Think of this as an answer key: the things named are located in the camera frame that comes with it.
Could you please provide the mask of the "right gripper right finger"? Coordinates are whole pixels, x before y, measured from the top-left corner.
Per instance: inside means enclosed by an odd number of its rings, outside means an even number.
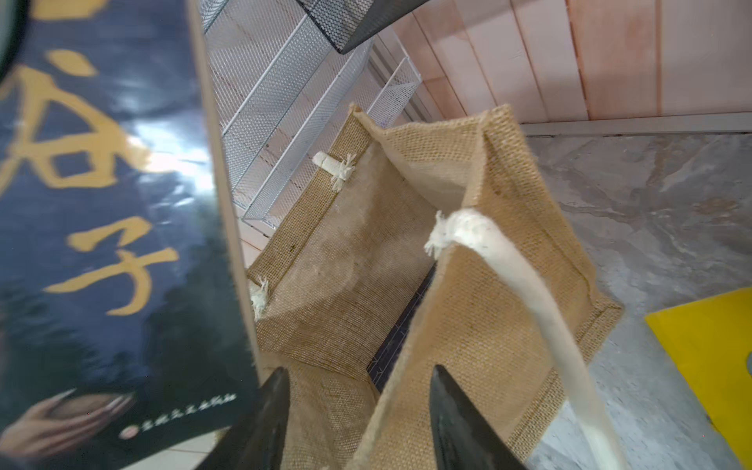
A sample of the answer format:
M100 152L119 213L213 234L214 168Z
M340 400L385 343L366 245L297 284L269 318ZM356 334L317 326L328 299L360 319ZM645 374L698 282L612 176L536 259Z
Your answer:
M429 409L439 469L525 470L440 364L432 372Z

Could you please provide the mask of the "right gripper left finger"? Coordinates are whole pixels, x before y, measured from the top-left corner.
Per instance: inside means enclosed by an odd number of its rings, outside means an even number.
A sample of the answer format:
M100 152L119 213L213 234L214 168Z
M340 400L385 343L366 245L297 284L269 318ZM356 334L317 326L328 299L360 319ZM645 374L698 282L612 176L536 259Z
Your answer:
M290 403L289 372L278 367L260 388L257 407L224 434L197 469L280 469Z

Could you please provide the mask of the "blue book yellow label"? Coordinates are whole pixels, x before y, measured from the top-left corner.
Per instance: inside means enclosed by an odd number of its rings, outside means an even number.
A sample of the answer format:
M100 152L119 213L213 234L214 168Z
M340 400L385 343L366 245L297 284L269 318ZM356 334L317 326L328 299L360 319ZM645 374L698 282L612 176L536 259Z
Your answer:
M433 281L435 272L436 266L432 266L366 368L372 385L379 393L383 392L394 370L403 344L407 340L409 327Z

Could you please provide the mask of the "brown canvas tote bag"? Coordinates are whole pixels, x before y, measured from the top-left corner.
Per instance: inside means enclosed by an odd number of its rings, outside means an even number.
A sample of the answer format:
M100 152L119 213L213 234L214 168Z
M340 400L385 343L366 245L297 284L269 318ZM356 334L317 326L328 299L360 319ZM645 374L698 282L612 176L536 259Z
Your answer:
M600 469L626 458L588 361L621 315L512 111L383 128L352 107L247 276L291 375L285 469L433 469L444 366L516 457L570 403ZM435 276L383 390L366 368Z

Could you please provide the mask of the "dark portrait book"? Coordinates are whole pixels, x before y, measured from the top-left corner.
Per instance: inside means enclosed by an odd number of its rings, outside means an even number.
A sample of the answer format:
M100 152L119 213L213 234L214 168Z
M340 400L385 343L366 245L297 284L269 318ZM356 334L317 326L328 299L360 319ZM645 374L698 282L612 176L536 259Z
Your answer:
M259 378L192 1L19 1L1 84L1 465L121 469Z

